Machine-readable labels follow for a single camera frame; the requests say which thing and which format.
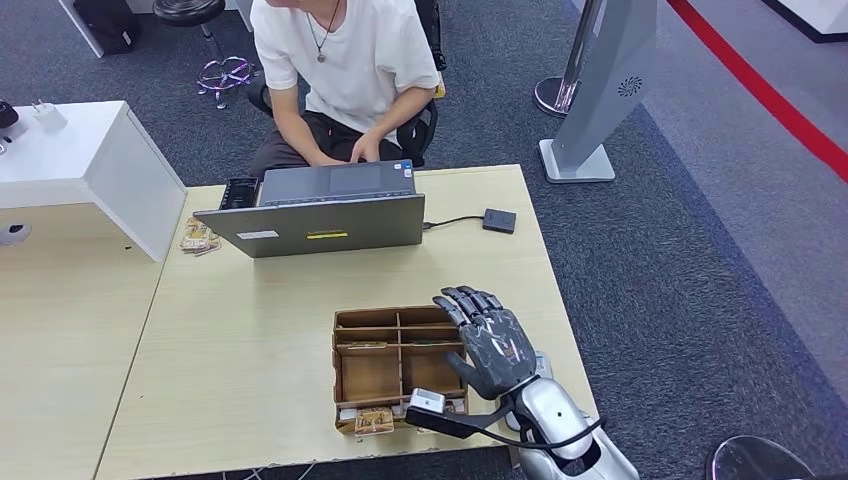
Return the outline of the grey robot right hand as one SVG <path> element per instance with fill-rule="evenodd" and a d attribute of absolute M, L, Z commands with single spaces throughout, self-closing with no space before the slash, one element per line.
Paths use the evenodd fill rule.
<path fill-rule="evenodd" d="M 483 399 L 495 400 L 536 373 L 535 350 L 517 316 L 493 294 L 470 286 L 445 287 L 432 298 L 455 324 L 465 353 L 444 359 Z"/>

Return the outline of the person's left hand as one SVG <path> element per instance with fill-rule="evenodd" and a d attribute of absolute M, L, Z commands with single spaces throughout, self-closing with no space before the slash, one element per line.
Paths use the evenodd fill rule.
<path fill-rule="evenodd" d="M 379 146 L 382 138 L 371 132 L 363 134 L 354 144 L 350 163 L 378 162 L 380 160 Z"/>

